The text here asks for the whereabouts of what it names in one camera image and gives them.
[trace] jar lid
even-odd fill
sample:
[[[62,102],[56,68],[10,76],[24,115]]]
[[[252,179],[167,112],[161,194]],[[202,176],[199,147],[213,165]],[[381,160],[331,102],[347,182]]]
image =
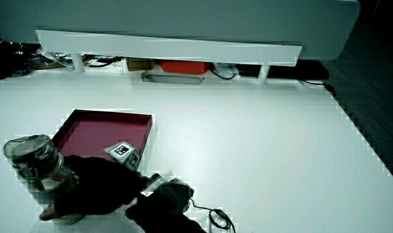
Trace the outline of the jar lid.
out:
[[[54,144],[47,135],[25,136],[8,141],[3,153],[13,163],[34,162],[46,159],[54,150]]]

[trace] pink tray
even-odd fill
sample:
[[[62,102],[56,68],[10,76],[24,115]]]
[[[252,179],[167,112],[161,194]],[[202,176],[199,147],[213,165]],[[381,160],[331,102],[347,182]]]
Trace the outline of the pink tray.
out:
[[[143,154],[152,116],[76,109],[52,138],[63,156],[112,158],[105,148],[126,141]]]

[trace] black cable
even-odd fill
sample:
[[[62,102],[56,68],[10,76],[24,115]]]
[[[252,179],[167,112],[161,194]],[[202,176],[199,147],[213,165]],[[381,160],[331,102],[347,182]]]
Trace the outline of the black cable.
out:
[[[228,215],[226,213],[224,213],[224,211],[222,211],[222,210],[220,210],[218,208],[207,208],[207,207],[197,206],[197,205],[195,205],[195,201],[192,198],[190,200],[192,201],[192,204],[193,204],[194,207],[200,208],[200,209],[209,210],[210,222],[215,227],[218,227],[218,228],[223,229],[223,230],[229,230],[232,227],[234,233],[236,233],[235,227],[234,227],[234,223],[232,223],[232,220],[230,220],[230,218],[228,217]],[[212,213],[213,212],[215,212],[219,217],[221,217],[223,220],[225,220],[227,222],[227,225],[223,227],[223,226],[220,226],[219,224],[217,224],[215,222],[214,218],[212,217]]]
[[[113,62],[112,63],[105,63],[105,64],[102,64],[102,65],[89,65],[89,67],[92,67],[92,68],[103,68],[103,67],[106,67],[106,66],[111,65],[111,64],[113,64]]]
[[[223,78],[224,80],[230,80],[230,79],[232,79],[233,77],[235,77],[235,74],[232,75],[232,77],[230,77],[230,78],[222,77],[222,76],[218,75],[217,73],[215,73],[214,70],[212,70],[212,68],[210,69],[210,71],[213,72],[216,76],[218,76],[218,77],[220,77],[220,78]]]
[[[96,60],[96,62],[100,62],[100,63],[104,63],[102,65],[89,65],[89,67],[92,68],[103,68],[106,67],[108,65],[111,65],[117,61],[121,61],[121,57],[114,57],[114,58],[99,58]]]
[[[327,89],[327,91],[329,91],[333,95],[333,97],[336,97],[336,92],[334,91],[334,87],[332,85],[329,85],[326,83],[311,83],[311,82],[307,82],[305,80],[299,80],[299,81],[303,81],[305,83],[313,84],[313,85],[323,85]]]

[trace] white table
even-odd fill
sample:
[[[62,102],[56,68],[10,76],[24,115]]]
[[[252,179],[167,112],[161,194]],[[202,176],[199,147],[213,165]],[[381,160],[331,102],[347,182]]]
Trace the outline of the white table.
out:
[[[319,86],[60,71],[0,81],[0,232],[141,231],[122,212],[70,227],[41,223],[41,207],[5,161],[7,140],[53,135],[73,109],[154,114],[139,170],[172,170],[197,205],[222,207],[238,232],[393,232],[393,176]],[[186,215],[208,227],[206,211]]]

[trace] wire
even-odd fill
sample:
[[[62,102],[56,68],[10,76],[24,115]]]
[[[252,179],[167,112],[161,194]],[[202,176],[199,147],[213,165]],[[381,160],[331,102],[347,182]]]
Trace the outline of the wire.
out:
[[[332,85],[329,85],[326,83],[311,83],[311,82],[307,82],[305,80],[299,80],[299,81],[303,81],[305,83],[313,84],[313,85],[323,85],[327,89],[327,91],[329,91],[333,95],[333,97],[336,97],[336,92],[334,91],[334,87]]]
[[[220,77],[220,78],[223,78],[224,80],[230,80],[230,79],[232,79],[233,77],[235,77],[235,74],[232,75],[232,77],[230,77],[230,78],[222,77],[222,76],[218,75],[217,73],[215,73],[214,70],[212,70],[212,68],[210,69],[210,71],[213,72],[216,76],[218,76],[218,77]]]
[[[192,204],[194,207],[196,208],[200,208],[200,209],[204,209],[204,210],[209,210],[209,219],[210,222],[215,226],[218,227],[220,229],[223,230],[229,230],[231,227],[234,231],[234,233],[236,233],[235,231],[235,227],[234,227],[234,223],[232,223],[232,220],[230,220],[230,218],[228,217],[228,215],[226,213],[224,213],[224,211],[218,209],[218,208],[207,208],[207,207],[202,207],[202,206],[197,206],[195,205],[195,201],[191,198],[190,199],[192,201]],[[221,217],[223,220],[225,220],[227,222],[226,226],[220,226],[219,224],[217,224],[214,220],[214,218],[212,217],[212,213],[215,212],[219,217]]]

